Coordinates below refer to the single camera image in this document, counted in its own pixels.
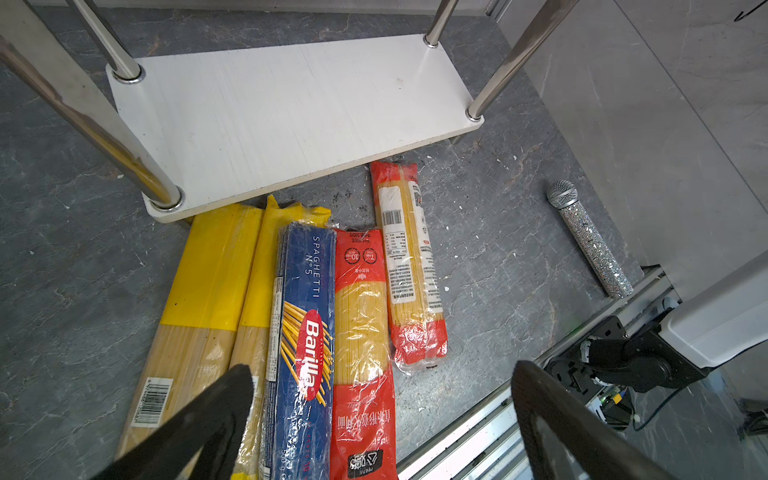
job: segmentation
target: yellow package end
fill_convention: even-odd
[[[296,202],[280,208],[272,195],[266,200],[264,220],[259,243],[253,258],[253,270],[248,283],[248,294],[240,317],[240,325],[270,328],[272,289],[277,263],[277,241],[280,229],[292,222],[324,227],[331,218],[331,210],[323,207],[307,208]]]
[[[194,218],[161,324],[237,330],[263,213],[234,204]]]

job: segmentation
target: dark floor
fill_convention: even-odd
[[[104,59],[64,8],[39,8],[106,91]],[[425,31],[431,18],[169,10],[106,11],[134,55]],[[490,18],[454,18],[443,45],[471,93],[508,45]],[[6,478],[88,478],[112,460],[187,236],[155,223],[137,190],[7,69],[0,69],[0,464]],[[419,164],[445,287],[449,360],[397,375],[398,457],[448,425],[607,302],[558,214],[567,178],[631,280],[636,262],[536,90],[520,73],[458,146]],[[374,224],[358,167],[276,193]],[[254,200],[256,204],[263,199]]]
[[[635,396],[644,422],[672,390],[656,388]],[[768,451],[761,438],[741,439],[740,412],[720,370],[688,386],[627,440],[680,480],[768,478]]]

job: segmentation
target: black brand label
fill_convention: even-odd
[[[371,452],[350,455],[348,460],[349,469],[346,476],[349,478],[360,478],[375,472],[382,467],[383,457],[383,450],[372,450]]]

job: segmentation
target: blue spaghetti package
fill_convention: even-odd
[[[329,480],[336,232],[281,234],[266,361],[261,480]]]

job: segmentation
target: wire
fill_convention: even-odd
[[[674,392],[670,393],[670,395],[669,395],[669,396],[668,396],[666,399],[664,399],[664,401],[661,403],[661,405],[659,405],[658,407],[656,407],[656,409],[654,410],[654,412],[650,414],[650,417],[648,417],[648,420],[646,420],[646,421],[643,423],[643,425],[640,425],[640,426],[638,427],[638,426],[637,426],[637,424],[636,424],[636,423],[635,423],[635,421],[634,421],[634,416],[633,416],[633,418],[632,418],[632,428],[634,429],[634,431],[635,431],[635,432],[639,432],[640,430],[644,429],[644,428],[646,427],[646,425],[648,425],[648,423],[650,423],[650,421],[654,419],[654,417],[656,416],[656,414],[657,414],[657,413],[658,413],[658,412],[659,412],[659,411],[660,411],[660,410],[661,410],[661,409],[662,409],[662,408],[663,408],[663,407],[664,407],[666,404],[668,404],[668,402],[669,402],[670,400],[672,400],[672,398],[673,398],[675,395],[677,395],[678,393],[682,392],[682,391],[683,391],[683,389],[685,389],[685,387],[686,387],[686,386],[681,386],[679,389],[677,389],[677,390],[675,390]]]

